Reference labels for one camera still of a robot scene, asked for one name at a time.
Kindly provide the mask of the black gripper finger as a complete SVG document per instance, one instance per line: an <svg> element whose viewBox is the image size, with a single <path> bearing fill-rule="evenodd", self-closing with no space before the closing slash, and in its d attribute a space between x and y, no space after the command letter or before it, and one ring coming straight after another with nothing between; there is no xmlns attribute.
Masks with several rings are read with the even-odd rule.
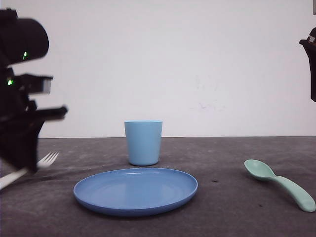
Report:
<svg viewBox="0 0 316 237"><path fill-rule="evenodd" d="M301 39L299 44L303 46L310 66L311 75L311 99L316 101L316 28L313 28L307 39Z"/></svg>

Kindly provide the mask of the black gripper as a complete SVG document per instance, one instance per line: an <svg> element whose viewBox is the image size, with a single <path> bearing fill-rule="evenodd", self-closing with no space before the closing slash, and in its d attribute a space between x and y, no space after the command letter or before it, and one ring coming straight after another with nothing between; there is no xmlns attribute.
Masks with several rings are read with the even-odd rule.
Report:
<svg viewBox="0 0 316 237"><path fill-rule="evenodd" d="M68 108L36 110L29 94L49 93L52 76L15 75L0 70L0 157L16 169L38 171L38 136L48 120L63 119Z"/></svg>

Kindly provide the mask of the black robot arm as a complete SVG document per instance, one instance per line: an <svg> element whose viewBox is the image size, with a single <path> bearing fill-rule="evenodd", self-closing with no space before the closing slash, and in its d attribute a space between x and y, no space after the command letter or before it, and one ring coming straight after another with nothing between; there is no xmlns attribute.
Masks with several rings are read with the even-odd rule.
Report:
<svg viewBox="0 0 316 237"><path fill-rule="evenodd" d="M63 119L68 109L38 109L30 94L49 93L52 76L15 75L12 65L44 57L49 39L36 20L16 10L0 11L0 157L16 169L38 170L38 135L47 120Z"/></svg>

